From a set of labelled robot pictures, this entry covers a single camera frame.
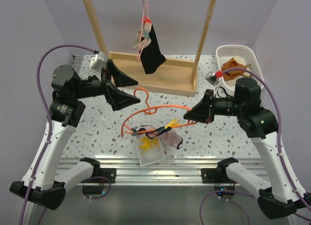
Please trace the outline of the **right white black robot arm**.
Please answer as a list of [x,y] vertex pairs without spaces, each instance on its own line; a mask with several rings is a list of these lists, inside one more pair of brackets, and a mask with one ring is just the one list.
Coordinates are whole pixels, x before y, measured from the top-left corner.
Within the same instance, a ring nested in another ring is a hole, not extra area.
[[234,96],[216,98],[206,90],[201,101],[184,115],[184,119],[211,123],[216,115],[234,116],[240,128],[251,139],[267,171],[266,181],[247,170],[237,159],[230,157],[217,164],[216,178],[233,181],[249,191],[259,208],[269,219],[287,217],[300,208],[311,205],[306,192],[295,176],[280,136],[280,122],[261,106],[261,88],[254,79],[241,78],[236,82]]

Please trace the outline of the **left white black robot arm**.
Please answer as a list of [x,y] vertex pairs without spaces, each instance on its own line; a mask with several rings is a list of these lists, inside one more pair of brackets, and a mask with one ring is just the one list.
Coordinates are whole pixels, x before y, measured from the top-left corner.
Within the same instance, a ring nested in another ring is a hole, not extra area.
[[120,87],[138,85],[138,81],[121,72],[111,59],[100,68],[99,75],[81,79],[70,65],[53,72],[53,102],[48,109],[48,122],[43,140],[26,175],[11,184],[10,192],[42,207],[55,210],[65,195],[84,180],[97,182],[103,172],[97,160],[83,157],[74,167],[56,175],[63,150],[75,132],[86,108],[83,98],[105,96],[112,110],[138,104],[140,99]]

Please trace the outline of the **pink underwear navy trim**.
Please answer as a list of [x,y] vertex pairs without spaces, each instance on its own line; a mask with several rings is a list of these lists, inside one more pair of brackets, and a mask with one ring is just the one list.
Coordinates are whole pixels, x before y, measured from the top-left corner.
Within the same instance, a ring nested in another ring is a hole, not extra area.
[[179,150],[183,144],[183,138],[177,134],[172,127],[162,126],[153,128],[150,125],[141,125],[137,132],[138,135],[146,136],[148,139],[159,139],[166,146]]

